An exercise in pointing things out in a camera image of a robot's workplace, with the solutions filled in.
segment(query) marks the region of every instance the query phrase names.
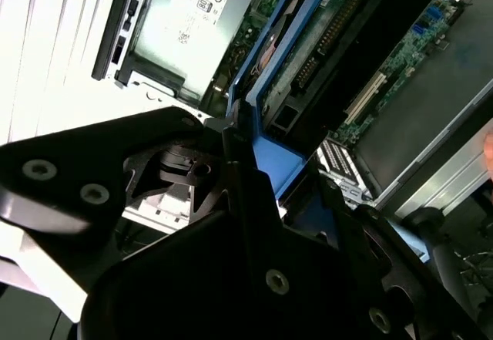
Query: motherboard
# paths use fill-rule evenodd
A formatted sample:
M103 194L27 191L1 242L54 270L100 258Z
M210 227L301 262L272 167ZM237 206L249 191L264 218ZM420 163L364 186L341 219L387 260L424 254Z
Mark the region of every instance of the motherboard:
M349 107L348 118L329 137L348 147L357 143L420 64L448 47L447 31L463 8L455 0L434 0Z
M221 96L231 85L278 2L279 0L252 0L210 84L210 95ZM203 109L210 111L214 116L224 114L222 107L216 110L217 112L213 107Z

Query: blue connector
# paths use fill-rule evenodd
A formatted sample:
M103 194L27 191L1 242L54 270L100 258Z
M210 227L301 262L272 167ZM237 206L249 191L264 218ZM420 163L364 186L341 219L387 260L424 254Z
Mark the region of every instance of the blue connector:
M424 34L424 29L422 27L420 27L419 25L414 24L411 29L412 29L413 32L415 32L418 35L423 35Z
M426 15L435 21L440 20L443 17L441 10L437 6L431 6L428 8L426 10Z

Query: expansion slot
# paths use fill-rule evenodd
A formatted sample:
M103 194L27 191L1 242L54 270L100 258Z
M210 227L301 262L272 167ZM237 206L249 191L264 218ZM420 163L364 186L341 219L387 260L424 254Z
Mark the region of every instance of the expansion slot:
M346 25L348 25L353 16L356 15L356 11L362 2L363 0L346 0L332 20L330 20L323 35L320 37L320 41L315 48L315 53L307 59L294 79L294 82L299 88L303 88L305 84L307 84L308 79L310 79L312 74L317 70L323 57L330 51L330 48L337 41L337 38Z
M387 76L381 72L375 73L375 75L370 79L370 82L368 82L368 84L363 88L360 94L346 110L346 124L352 123L357 118L358 114L361 113L361 111L366 107L371 98L378 93L378 89L386 83L386 78Z

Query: screw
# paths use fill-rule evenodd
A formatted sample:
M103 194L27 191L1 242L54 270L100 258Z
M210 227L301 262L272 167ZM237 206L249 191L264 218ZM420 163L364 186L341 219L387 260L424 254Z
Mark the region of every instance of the screw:
M86 184L80 189L80 197L86 202L93 205L104 204L109 199L109 191L100 184Z
M51 180L56 176L55 165L46 160L30 160L22 166L22 172L32 180Z
M190 118L183 118L182 122L184 122L187 126L195 126L195 122L193 122Z
M388 317L378 308L370 308L368 311L371 322L384 334L391 333L391 322Z
M277 269L270 269L265 275L267 286L279 295L285 295L290 290L290 283L286 276Z

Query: cable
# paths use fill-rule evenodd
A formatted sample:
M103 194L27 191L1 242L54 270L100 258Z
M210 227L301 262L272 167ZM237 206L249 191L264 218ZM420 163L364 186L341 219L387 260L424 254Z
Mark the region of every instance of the cable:
M53 335L55 334L56 326L60 321L60 317L62 317L62 311L59 311L59 315L56 317L55 324L53 325L52 334L49 336L49 340L53 340Z

